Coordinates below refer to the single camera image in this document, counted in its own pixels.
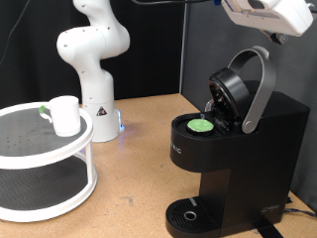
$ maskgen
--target coffee maker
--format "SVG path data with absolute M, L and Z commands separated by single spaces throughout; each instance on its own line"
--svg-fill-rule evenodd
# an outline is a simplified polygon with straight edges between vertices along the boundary
M 260 82 L 239 72 L 259 57 Z M 170 158 L 201 173 L 199 195 L 172 203 L 166 229 L 175 238 L 216 238 L 266 229 L 281 220 L 295 170 L 309 108 L 273 91 L 275 65 L 262 47 L 238 53 L 209 80 L 212 101 L 206 112 L 176 117 L 171 123 Z M 206 120 L 211 131 L 188 123 Z

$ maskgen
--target wooden table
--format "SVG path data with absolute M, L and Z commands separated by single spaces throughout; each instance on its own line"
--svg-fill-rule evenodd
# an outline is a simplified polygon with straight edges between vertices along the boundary
M 180 94 L 116 101 L 126 130 L 111 142 L 93 144 L 98 182 L 91 196 L 60 217 L 34 223 L 0 222 L 0 238 L 163 238 L 165 211 L 174 201 L 198 195 L 200 174 L 169 158 L 170 122 L 197 112 Z M 310 210 L 295 195 L 286 207 Z M 288 213 L 275 225 L 285 237 L 316 238 L 317 220 Z M 256 231 L 234 238 L 261 238 Z

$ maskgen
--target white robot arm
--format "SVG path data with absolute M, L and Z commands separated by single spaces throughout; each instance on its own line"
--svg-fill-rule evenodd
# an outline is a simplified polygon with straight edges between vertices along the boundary
M 113 77 L 100 67 L 100 60 L 116 57 L 130 45 L 128 31 L 114 16 L 110 0 L 73 0 L 87 15 L 90 27 L 61 33 L 57 50 L 77 71 L 83 109 L 93 121 L 93 142 L 106 142 L 119 135 L 119 111 L 115 108 Z
M 284 44 L 287 35 L 300 37 L 316 18 L 305 0 L 160 0 L 139 2 L 139 5 L 180 4 L 214 1 L 223 5 L 230 19 L 237 25 L 260 29 L 273 42 Z

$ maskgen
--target coffee maker handle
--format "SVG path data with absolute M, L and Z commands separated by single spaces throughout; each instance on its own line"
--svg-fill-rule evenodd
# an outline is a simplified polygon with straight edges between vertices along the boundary
M 276 67 L 269 56 L 269 52 L 262 47 L 252 47 L 238 53 L 229 64 L 229 69 L 239 74 L 244 64 L 256 56 L 261 60 L 263 75 L 256 96 L 242 125 L 242 130 L 246 134 L 250 134 L 256 130 L 264 113 L 267 102 L 275 87 Z

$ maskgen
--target power cord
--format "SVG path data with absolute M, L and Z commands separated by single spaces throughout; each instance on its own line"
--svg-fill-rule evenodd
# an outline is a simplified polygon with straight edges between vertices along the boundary
M 287 208 L 284 210 L 284 213 L 290 213 L 290 212 L 302 212 L 305 213 L 307 215 L 310 215 L 312 217 L 317 218 L 317 214 L 311 211 L 304 211 L 304 210 L 298 210 L 298 209 L 294 209 L 294 208 Z
M 200 2 L 210 2 L 213 0 L 181 0 L 181 1 L 177 1 L 177 0 L 173 0 L 173 1 L 159 1 L 159 2 L 139 2 L 138 0 L 131 0 L 134 3 L 138 4 L 138 5 L 143 5 L 143 6 L 150 6 L 150 5 L 158 5 L 158 4 L 185 4 L 185 3 L 200 3 Z
M 12 36 L 14 30 L 16 30 L 18 24 L 20 23 L 20 21 L 21 21 L 23 15 L 24 15 L 24 13 L 26 12 L 30 1 L 31 1 L 31 0 L 28 0 L 28 2 L 26 3 L 26 5 L 24 6 L 24 9 L 23 9 L 23 11 L 22 11 L 22 13 L 21 13 L 21 15 L 20 15 L 18 21 L 16 22 L 16 24 L 14 25 L 14 27 L 12 28 L 12 30 L 11 30 L 11 32 L 10 32 L 10 34 L 9 34 L 9 37 L 8 37 L 8 39 L 7 39 L 7 45 L 6 45 L 6 48 L 4 49 L 4 54 L 3 54 L 3 57 L 1 58 L 0 65 L 2 64 L 3 59 L 4 59 L 4 57 L 5 57 L 6 54 L 7 54 L 7 50 L 8 50 L 8 47 L 9 47 L 10 38 L 11 38 L 11 36 Z

